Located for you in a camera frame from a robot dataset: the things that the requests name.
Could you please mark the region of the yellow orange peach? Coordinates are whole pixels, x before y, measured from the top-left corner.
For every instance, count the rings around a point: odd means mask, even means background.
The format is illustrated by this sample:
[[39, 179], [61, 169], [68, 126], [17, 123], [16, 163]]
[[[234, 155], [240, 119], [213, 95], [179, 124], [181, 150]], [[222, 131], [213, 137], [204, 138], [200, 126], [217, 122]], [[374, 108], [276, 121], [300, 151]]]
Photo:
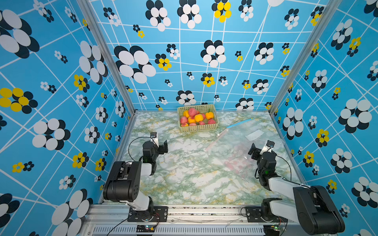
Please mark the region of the yellow orange peach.
[[203, 120], [204, 120], [204, 118], [203, 118], [202, 114], [195, 115], [195, 121], [196, 121], [196, 123], [202, 122]]

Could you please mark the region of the black mounting plate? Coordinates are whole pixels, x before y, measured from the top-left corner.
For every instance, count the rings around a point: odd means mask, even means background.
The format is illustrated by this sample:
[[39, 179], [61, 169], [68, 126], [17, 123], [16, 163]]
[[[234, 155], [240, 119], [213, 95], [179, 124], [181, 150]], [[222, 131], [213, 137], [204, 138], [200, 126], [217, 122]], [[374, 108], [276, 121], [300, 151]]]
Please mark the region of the black mounting plate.
[[240, 210], [240, 214], [247, 218], [248, 223], [287, 223], [287, 219], [278, 216], [263, 217], [260, 206], [244, 206]]
[[129, 210], [128, 222], [166, 222], [168, 217], [167, 206], [157, 206], [145, 211], [136, 211], [133, 208]]

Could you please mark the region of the yellow peach with leaf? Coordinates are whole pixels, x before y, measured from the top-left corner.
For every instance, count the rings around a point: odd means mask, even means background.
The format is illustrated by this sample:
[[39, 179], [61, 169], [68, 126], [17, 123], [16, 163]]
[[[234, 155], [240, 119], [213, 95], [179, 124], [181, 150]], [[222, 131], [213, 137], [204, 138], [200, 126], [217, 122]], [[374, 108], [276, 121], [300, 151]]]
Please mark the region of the yellow peach with leaf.
[[213, 112], [207, 112], [205, 114], [205, 117], [206, 117], [207, 120], [211, 120], [211, 119], [214, 118], [214, 113]]

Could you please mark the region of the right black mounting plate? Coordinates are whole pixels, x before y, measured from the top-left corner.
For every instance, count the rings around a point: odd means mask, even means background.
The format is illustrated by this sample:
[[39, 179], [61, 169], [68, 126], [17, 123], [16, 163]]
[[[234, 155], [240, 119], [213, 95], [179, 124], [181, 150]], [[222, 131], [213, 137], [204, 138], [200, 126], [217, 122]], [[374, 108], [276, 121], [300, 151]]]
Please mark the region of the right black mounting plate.
[[278, 216], [263, 217], [260, 206], [244, 206], [240, 210], [240, 214], [247, 218], [248, 223], [287, 223], [287, 219]]

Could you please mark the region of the clear zip-top bag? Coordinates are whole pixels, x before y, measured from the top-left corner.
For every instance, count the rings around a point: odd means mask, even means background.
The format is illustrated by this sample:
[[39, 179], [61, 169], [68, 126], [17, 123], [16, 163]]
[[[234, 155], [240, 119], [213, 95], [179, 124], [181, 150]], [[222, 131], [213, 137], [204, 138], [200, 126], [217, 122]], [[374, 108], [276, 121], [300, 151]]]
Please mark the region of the clear zip-top bag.
[[275, 143], [273, 151], [276, 157], [276, 173], [292, 180], [293, 170], [289, 155], [284, 147], [284, 141], [278, 135], [273, 124], [259, 119], [248, 119], [228, 126], [217, 135], [205, 152], [209, 158], [221, 165], [226, 171], [244, 181], [257, 181], [257, 161], [248, 152], [252, 143], [262, 149], [267, 141]]

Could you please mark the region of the pale green plastic basket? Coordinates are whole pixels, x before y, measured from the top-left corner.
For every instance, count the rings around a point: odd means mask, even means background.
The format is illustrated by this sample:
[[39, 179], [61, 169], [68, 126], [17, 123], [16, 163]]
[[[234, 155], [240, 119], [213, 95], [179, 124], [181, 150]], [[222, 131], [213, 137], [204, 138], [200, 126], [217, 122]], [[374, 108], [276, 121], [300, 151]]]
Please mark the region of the pale green plastic basket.
[[215, 130], [219, 124], [214, 105], [185, 106], [177, 109], [178, 127], [181, 132]]

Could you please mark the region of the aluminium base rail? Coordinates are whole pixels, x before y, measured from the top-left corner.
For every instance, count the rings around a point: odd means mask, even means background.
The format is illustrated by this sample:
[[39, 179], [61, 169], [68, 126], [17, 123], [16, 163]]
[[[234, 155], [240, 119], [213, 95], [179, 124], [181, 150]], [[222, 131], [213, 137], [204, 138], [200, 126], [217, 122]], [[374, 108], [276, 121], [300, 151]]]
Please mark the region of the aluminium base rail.
[[248, 223], [243, 205], [168, 205], [166, 222], [128, 222], [123, 205], [92, 207], [81, 236], [305, 236], [302, 227], [287, 223]]

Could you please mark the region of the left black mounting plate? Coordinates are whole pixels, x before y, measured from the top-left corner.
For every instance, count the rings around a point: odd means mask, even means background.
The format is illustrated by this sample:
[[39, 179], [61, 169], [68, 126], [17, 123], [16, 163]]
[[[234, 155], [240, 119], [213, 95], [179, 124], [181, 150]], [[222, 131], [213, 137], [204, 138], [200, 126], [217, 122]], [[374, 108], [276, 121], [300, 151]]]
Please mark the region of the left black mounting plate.
[[133, 208], [129, 210], [128, 222], [166, 222], [168, 217], [167, 206], [157, 206], [145, 211], [136, 211]]

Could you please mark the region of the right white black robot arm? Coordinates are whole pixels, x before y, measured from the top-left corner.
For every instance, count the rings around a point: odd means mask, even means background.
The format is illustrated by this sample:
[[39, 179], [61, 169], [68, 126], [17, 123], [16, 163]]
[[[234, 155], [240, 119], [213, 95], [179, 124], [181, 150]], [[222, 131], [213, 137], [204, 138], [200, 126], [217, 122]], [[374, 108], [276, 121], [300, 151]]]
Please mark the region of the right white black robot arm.
[[308, 235], [337, 234], [345, 231], [346, 225], [326, 188], [295, 183], [276, 173], [277, 154], [274, 142], [268, 140], [263, 148], [254, 144], [248, 154], [257, 162], [255, 177], [266, 190], [279, 193], [293, 202], [281, 198], [264, 199], [260, 215], [265, 221], [285, 218], [298, 223]]

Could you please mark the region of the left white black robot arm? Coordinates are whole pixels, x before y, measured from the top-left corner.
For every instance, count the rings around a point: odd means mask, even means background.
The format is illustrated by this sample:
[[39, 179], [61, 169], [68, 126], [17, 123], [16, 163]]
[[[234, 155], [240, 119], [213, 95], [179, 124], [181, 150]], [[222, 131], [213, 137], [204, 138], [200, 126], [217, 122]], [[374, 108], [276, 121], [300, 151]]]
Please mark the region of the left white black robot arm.
[[140, 161], [114, 162], [104, 185], [103, 198], [129, 206], [129, 222], [161, 221], [167, 207], [155, 207], [150, 196], [140, 190], [142, 176], [153, 176], [157, 168], [159, 155], [168, 153], [168, 143], [157, 145], [153, 140], [143, 144]]

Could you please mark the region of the pink red peach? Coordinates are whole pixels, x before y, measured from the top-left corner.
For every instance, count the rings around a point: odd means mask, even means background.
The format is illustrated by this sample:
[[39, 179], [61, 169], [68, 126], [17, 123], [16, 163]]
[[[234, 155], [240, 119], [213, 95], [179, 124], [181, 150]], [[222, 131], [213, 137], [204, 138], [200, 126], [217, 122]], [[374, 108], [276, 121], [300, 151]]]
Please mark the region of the pink red peach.
[[198, 114], [198, 111], [195, 108], [190, 108], [188, 110], [188, 114], [190, 115], [190, 117], [195, 117]]

